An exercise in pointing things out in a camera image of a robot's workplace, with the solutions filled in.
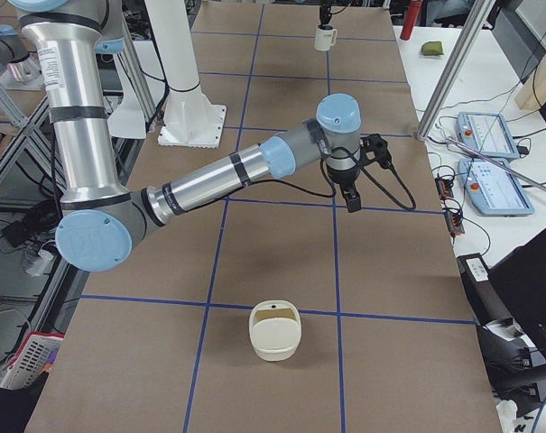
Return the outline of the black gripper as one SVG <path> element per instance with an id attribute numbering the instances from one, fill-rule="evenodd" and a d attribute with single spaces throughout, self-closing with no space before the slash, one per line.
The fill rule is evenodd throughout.
<path id="1" fill-rule="evenodd" d="M 347 211 L 357 212 L 361 209 L 360 195 L 356 189 L 356 180 L 360 169 L 350 158 L 329 157 L 327 159 L 329 178 L 339 185 L 341 195 L 346 200 Z"/>
<path id="2" fill-rule="evenodd" d="M 321 0 L 319 2 L 319 24 L 320 25 L 324 25 L 324 24 L 328 25 L 330 23 L 330 20 L 332 17 L 330 8 L 331 8 L 330 0 Z"/>

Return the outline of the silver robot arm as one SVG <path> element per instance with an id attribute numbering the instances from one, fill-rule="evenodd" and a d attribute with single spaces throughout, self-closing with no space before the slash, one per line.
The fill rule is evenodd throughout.
<path id="1" fill-rule="evenodd" d="M 263 143 L 193 171 L 159 188 L 132 191 L 118 178 L 99 53 L 121 53 L 127 43 L 118 1 L 18 1 L 23 36 L 39 56 L 49 119 L 66 180 L 55 234 L 62 258 L 87 272 L 124 262 L 145 237 L 172 217 L 207 205 L 264 176 L 282 179 L 324 161 L 349 211 L 361 208 L 356 191 L 361 116 L 347 94 L 323 98 L 311 119 Z"/>

